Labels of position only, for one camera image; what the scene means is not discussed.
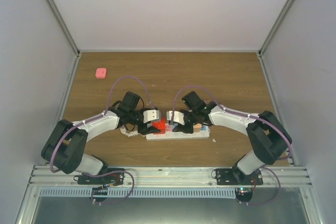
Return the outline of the red cube plug adapter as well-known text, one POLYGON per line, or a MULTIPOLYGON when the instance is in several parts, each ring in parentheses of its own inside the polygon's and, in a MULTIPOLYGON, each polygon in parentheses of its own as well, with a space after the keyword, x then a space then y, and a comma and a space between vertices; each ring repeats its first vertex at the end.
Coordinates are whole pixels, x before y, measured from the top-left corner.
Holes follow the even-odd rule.
POLYGON ((166 131, 166 118, 161 117, 159 121, 155 121, 152 123, 152 126, 160 130, 159 134, 163 134, 166 131))

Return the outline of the pink plug adapter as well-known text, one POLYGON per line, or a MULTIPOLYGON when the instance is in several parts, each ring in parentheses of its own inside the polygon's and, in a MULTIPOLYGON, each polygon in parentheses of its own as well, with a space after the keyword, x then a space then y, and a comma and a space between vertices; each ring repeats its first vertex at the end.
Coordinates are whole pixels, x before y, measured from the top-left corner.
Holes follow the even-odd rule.
POLYGON ((107 75, 107 69, 106 68, 97 68, 96 69, 96 73, 95 73, 95 77, 97 79, 104 79, 107 75))

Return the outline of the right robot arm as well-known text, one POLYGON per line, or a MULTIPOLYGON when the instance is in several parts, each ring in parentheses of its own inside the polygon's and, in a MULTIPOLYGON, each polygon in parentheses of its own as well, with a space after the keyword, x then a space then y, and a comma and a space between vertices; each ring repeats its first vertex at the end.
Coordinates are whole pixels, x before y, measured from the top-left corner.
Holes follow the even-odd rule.
POLYGON ((247 113, 233 110, 218 101, 205 102, 194 91, 182 97, 187 110, 175 109, 166 113, 169 123, 176 124, 174 132, 194 133, 193 126, 222 126, 246 135, 252 150, 231 168, 233 180, 240 185, 251 179, 259 168, 272 165, 285 151, 292 154, 292 139, 277 117, 270 111, 247 113))

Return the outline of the white power strip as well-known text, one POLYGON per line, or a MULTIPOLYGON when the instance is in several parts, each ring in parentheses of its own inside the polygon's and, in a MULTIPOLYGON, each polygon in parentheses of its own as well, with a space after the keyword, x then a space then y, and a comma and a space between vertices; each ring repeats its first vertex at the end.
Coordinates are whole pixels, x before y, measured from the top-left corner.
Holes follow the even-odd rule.
POLYGON ((210 129, 208 126, 202 127, 202 130, 193 134, 185 134, 182 132, 172 132, 172 125, 166 124, 166 131, 163 134, 148 134, 145 136, 147 141, 166 141, 166 140, 194 140, 194 139, 205 139, 210 136, 210 129))

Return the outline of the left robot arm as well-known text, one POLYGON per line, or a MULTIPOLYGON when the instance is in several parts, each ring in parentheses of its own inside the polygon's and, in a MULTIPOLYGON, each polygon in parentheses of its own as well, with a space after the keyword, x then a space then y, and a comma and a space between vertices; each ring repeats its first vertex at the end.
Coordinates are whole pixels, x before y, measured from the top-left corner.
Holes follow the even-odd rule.
POLYGON ((53 173, 70 174, 80 172, 89 174, 96 184, 108 179, 105 162, 92 155, 85 154, 86 144, 93 138, 122 128, 128 124, 134 126, 140 135, 158 133, 153 125, 161 119, 156 107, 137 108, 143 99, 127 92, 121 101, 116 101, 102 113, 81 121, 60 120, 41 151, 41 157, 51 165, 53 173))

